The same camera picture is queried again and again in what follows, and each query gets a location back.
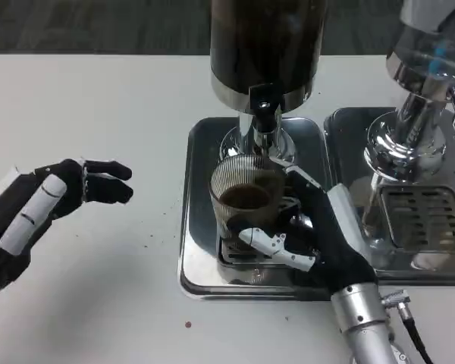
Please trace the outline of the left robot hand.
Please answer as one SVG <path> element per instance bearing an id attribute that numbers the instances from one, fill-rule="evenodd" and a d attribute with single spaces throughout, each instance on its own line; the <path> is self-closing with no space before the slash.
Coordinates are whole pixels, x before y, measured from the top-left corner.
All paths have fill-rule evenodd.
<path id="1" fill-rule="evenodd" d="M 16 281 L 52 223 L 86 202 L 126 204 L 132 171 L 116 161 L 65 159 L 0 182 L 0 291 Z"/>

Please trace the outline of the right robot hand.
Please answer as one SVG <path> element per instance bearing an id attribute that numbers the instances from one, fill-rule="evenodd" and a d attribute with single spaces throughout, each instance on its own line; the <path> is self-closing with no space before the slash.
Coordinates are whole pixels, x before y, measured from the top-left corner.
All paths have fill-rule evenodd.
<path id="1" fill-rule="evenodd" d="M 303 169 L 284 167 L 288 186 L 300 201 L 297 211 L 309 218 L 312 228 L 294 227 L 288 211 L 278 214 L 278 221 L 263 229 L 241 215 L 227 221 L 228 229 L 253 249 L 277 263 L 299 271 L 311 272 L 330 295 L 356 285 L 378 286 L 374 268 L 347 240 L 349 231 L 340 225 L 331 197 Z"/>

